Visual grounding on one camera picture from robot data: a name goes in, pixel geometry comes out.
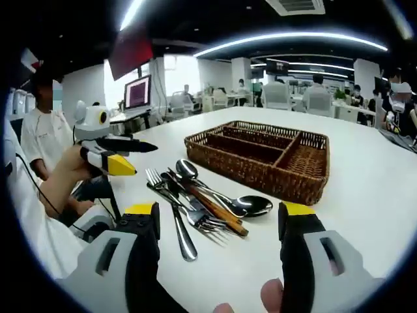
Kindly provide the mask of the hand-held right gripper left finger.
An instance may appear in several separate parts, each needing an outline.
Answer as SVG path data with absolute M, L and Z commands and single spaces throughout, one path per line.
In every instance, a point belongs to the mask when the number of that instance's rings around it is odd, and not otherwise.
M 83 249 L 64 290 L 88 312 L 184 312 L 157 280 L 159 240 L 157 202 L 123 215 Z

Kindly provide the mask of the person's right hand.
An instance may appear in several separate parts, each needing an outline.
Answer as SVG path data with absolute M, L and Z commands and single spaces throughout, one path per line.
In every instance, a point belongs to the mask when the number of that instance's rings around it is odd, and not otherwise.
M 269 313 L 281 312 L 283 284 L 279 278 L 266 281 L 260 291 L 261 301 Z

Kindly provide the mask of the person's left hand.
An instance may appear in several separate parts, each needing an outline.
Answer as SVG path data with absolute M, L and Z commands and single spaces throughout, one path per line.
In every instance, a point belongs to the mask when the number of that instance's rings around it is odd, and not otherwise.
M 52 174 L 60 175 L 73 182 L 84 181 L 102 176 L 104 172 L 89 164 L 81 157 L 82 146 L 75 144 L 67 149 L 58 161 Z

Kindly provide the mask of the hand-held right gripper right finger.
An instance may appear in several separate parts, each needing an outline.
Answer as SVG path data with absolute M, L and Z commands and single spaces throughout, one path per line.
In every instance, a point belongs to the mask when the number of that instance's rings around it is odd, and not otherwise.
M 325 229 L 311 207 L 282 201 L 278 236 L 282 312 L 353 312 L 384 282 L 365 269 L 350 242 Z

